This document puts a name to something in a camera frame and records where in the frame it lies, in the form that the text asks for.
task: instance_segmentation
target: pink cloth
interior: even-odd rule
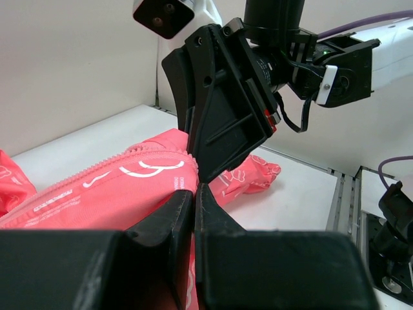
[[[36,189],[20,167],[0,150],[0,216],[10,212],[35,193]]]
[[[20,168],[0,153],[0,228],[125,230],[185,189],[196,192],[197,164],[186,149],[188,135],[177,129],[128,148],[36,195]],[[269,188],[279,165],[251,155],[210,183],[220,206],[243,193]],[[20,205],[7,200],[15,194]],[[199,309],[195,288],[194,244],[190,253],[186,308]]]

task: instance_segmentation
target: white table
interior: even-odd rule
[[[390,178],[385,178],[387,183],[393,184],[396,181]],[[380,218],[384,218],[383,213],[379,208],[379,200],[386,192],[386,188],[382,184],[379,175],[375,172],[367,170],[362,171],[361,175],[361,210]],[[392,298],[391,296],[374,289],[382,309],[389,310],[412,310],[413,307]]]
[[[42,190],[176,124],[175,116],[142,105],[14,160]],[[325,230],[337,178],[268,150],[254,154],[280,164],[282,172],[269,190],[227,205],[229,214],[246,229]]]

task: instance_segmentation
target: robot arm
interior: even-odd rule
[[[162,66],[202,182],[237,167],[271,137],[279,111],[304,132],[312,101],[339,107],[410,73],[411,65],[396,68],[411,61],[412,49],[395,52],[393,44],[411,44],[412,21],[319,41],[299,27],[303,7],[304,0],[248,0],[244,20],[222,26],[211,0],[136,0],[134,18],[178,47]],[[305,101],[300,126],[284,110],[278,91],[285,85]]]

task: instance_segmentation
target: zipper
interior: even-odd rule
[[[49,186],[47,189],[38,192],[37,194],[34,194],[32,197],[29,199],[25,200],[23,203],[18,205],[16,208],[12,210],[12,212],[9,212],[8,214],[5,214],[0,218],[0,229],[5,223],[11,222],[15,218],[18,218],[22,214],[26,212],[26,206],[36,202],[40,198],[42,198],[45,195],[52,194],[53,192],[60,191],[63,187],[66,187],[67,185],[73,184],[76,181],[79,181],[81,178],[87,177],[89,174],[95,172],[98,169],[105,168],[107,166],[113,165],[115,163],[118,163],[122,160],[127,160],[130,158],[133,158],[134,156],[140,156],[143,154],[152,154],[152,153],[157,153],[157,152],[167,152],[167,153],[179,153],[185,156],[188,156],[190,160],[192,160],[192,167],[198,172],[198,166],[197,163],[194,159],[194,157],[191,154],[188,154],[187,151],[183,150],[165,150],[161,148],[150,148],[150,147],[142,147],[142,146],[133,146],[129,148],[128,150],[124,151],[123,153],[120,153],[118,155],[114,155],[112,157],[109,157],[106,160],[100,161],[99,163],[96,163],[95,165],[90,166],[89,168],[86,168],[82,170],[81,172],[78,172],[77,174],[74,174],[73,176],[69,176],[68,178],[59,181],[51,186]]]

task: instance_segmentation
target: black plastic bracket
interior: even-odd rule
[[[338,67],[325,108],[334,108],[359,101],[372,93],[372,50],[380,45],[373,39],[366,42],[340,35],[319,42],[314,63]]]
[[[406,304],[413,305],[412,277],[408,263],[395,263],[391,266],[391,274],[389,274],[390,261],[380,255],[375,249],[371,248],[374,238],[383,228],[382,223],[380,223],[380,219],[377,216],[367,215],[367,238],[370,244],[367,256],[368,268],[370,269],[374,286],[380,291]],[[385,277],[391,278],[391,281],[393,281],[395,285],[391,287],[386,284]]]
[[[201,184],[195,236],[200,309],[379,309],[342,234],[246,231]]]
[[[159,292],[154,287],[158,291],[167,291],[162,287],[166,282],[177,309],[185,309],[186,304],[190,237],[194,224],[192,197],[190,191],[176,191],[161,208],[127,230],[145,250],[146,267],[154,272],[148,275],[148,283],[142,289],[149,290],[150,296],[154,294],[152,301],[155,302]],[[167,305],[165,309],[169,309],[170,302]],[[153,309],[153,304],[140,309]]]
[[[276,130],[277,101],[240,19],[199,28],[162,66],[201,182],[235,169]]]

